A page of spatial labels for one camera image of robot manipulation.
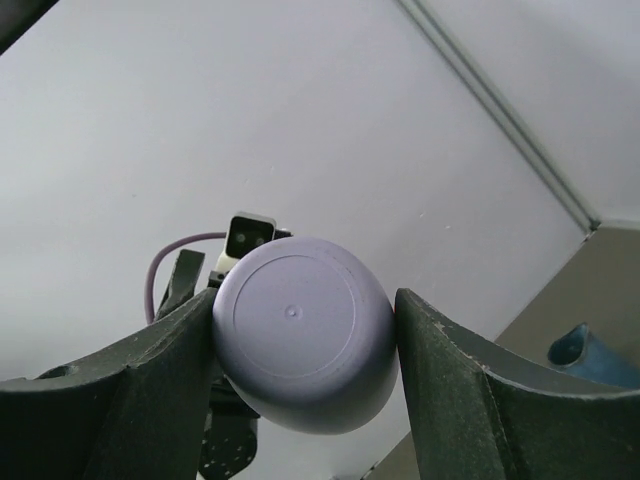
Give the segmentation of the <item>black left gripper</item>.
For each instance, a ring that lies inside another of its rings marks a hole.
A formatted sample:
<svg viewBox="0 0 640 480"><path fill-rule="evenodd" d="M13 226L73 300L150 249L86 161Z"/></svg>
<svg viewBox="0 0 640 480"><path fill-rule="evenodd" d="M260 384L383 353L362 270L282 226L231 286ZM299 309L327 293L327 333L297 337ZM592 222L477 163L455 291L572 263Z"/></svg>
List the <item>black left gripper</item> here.
<svg viewBox="0 0 640 480"><path fill-rule="evenodd" d="M154 320L166 317L195 294L205 254L183 249L179 252ZM204 436L201 441L199 475L236 475L254 460L257 448L257 414L234 390L213 343L214 370Z"/></svg>

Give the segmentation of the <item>blue ceramic mug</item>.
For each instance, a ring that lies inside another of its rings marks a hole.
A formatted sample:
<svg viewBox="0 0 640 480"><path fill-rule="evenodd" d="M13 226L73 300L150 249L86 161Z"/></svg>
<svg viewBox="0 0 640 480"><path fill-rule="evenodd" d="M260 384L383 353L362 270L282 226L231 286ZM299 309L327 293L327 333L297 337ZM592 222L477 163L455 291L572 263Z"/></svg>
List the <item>blue ceramic mug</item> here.
<svg viewBox="0 0 640 480"><path fill-rule="evenodd" d="M582 323L547 351L551 368L567 375L625 389L639 388L639 368L610 349Z"/></svg>

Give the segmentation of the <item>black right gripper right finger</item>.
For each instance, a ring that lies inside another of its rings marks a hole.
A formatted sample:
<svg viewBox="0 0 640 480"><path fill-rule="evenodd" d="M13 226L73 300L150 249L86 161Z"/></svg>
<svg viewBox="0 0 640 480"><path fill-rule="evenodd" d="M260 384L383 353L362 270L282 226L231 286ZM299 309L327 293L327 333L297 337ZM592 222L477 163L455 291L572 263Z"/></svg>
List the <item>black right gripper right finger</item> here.
<svg viewBox="0 0 640 480"><path fill-rule="evenodd" d="M423 479L636 479L639 392L566 375L395 295Z"/></svg>

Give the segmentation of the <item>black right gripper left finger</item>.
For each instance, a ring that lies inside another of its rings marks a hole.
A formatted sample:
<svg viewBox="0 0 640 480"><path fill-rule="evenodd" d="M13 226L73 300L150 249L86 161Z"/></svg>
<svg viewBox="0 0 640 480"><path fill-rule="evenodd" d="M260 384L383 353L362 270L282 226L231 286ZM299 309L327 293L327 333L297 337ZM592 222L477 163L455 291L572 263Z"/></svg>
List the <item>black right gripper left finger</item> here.
<svg viewBox="0 0 640 480"><path fill-rule="evenodd" d="M215 290L35 379L1 384L4 479L193 479L215 354Z"/></svg>

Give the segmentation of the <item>lavender plastic cup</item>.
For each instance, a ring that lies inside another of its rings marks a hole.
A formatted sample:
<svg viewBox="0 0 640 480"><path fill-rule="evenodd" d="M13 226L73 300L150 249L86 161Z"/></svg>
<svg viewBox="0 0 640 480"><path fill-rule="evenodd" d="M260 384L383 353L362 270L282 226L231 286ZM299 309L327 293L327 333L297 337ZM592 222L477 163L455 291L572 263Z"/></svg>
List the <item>lavender plastic cup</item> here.
<svg viewBox="0 0 640 480"><path fill-rule="evenodd" d="M212 316L230 384L281 427L349 433L394 389L393 307L373 272L335 243L290 237L257 248L222 282Z"/></svg>

